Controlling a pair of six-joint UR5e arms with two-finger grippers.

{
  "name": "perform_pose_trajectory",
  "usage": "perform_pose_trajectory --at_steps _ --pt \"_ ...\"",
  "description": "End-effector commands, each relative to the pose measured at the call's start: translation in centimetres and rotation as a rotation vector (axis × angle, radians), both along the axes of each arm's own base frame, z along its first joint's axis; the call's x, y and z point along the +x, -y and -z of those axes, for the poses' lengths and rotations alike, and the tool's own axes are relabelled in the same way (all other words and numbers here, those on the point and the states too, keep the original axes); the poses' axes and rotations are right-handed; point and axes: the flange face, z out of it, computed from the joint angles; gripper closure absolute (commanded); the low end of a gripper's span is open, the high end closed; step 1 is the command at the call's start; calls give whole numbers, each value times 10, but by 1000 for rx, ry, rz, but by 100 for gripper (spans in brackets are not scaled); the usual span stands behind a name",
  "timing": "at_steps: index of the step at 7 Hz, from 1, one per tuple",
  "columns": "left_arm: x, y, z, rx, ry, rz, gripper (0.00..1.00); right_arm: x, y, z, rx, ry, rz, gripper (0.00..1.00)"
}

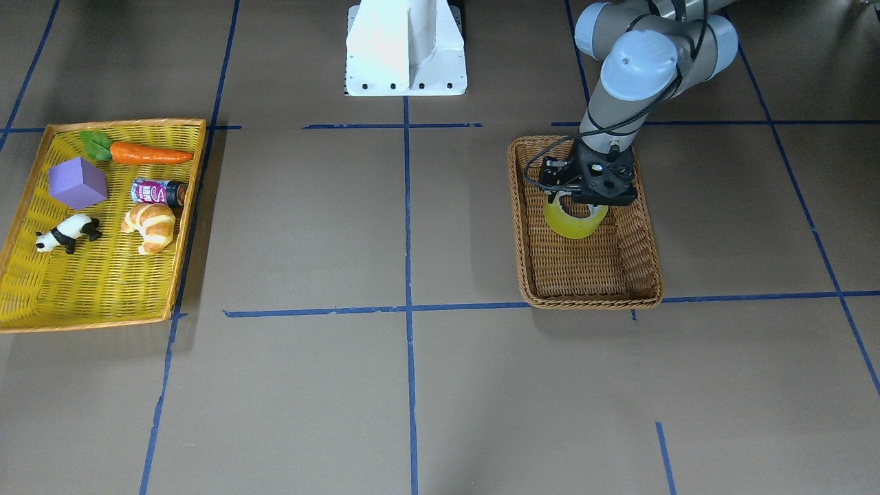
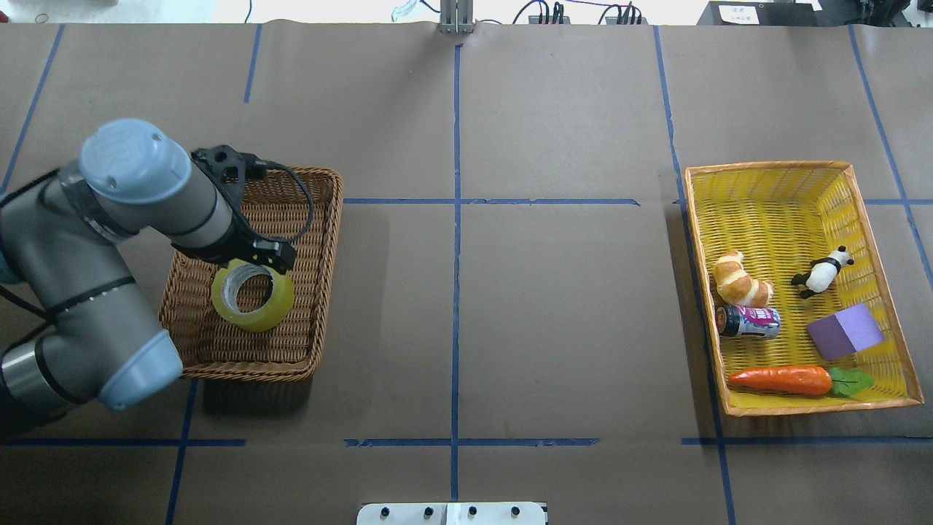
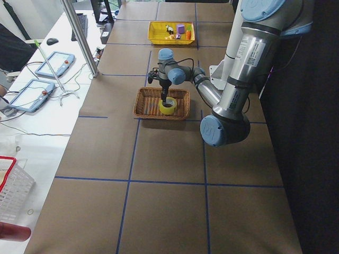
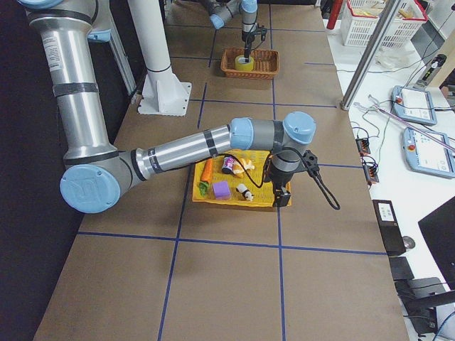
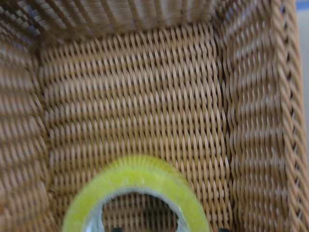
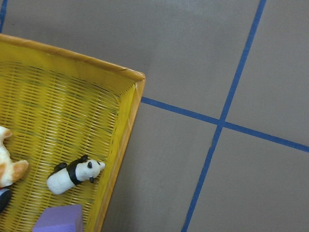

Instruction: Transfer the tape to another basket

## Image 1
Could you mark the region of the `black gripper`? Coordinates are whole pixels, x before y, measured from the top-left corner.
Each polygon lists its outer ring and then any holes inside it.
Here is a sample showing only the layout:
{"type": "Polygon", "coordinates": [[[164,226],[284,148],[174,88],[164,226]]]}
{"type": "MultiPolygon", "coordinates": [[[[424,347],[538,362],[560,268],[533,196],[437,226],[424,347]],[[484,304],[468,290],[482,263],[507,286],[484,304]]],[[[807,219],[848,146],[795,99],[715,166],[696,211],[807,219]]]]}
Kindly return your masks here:
{"type": "Polygon", "coordinates": [[[588,206],[629,206],[638,198],[633,150],[598,153],[576,141],[569,153],[574,178],[572,201],[588,206]]]}

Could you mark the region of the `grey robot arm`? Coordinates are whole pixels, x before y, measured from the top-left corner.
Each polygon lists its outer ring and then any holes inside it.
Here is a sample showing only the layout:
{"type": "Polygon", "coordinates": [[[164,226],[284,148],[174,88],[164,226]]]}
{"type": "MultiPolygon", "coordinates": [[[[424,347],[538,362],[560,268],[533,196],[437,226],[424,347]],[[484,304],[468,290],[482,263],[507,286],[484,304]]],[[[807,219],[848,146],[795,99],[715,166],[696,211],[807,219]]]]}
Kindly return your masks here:
{"type": "Polygon", "coordinates": [[[581,53],[600,61],[596,87],[563,166],[575,203],[628,206],[636,198],[632,144],[658,105],[732,63],[738,34],[726,1],[621,1],[587,6],[575,23],[581,53]]]}

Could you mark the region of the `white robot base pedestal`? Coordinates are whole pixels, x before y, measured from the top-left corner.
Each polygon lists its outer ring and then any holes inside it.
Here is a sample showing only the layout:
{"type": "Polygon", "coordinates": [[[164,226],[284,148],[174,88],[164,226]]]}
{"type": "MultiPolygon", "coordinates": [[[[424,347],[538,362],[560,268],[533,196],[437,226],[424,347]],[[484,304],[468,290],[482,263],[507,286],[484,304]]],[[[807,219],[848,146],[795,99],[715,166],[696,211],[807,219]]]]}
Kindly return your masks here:
{"type": "Polygon", "coordinates": [[[462,1],[362,1],[348,9],[344,90],[353,97],[468,90],[462,1]]]}

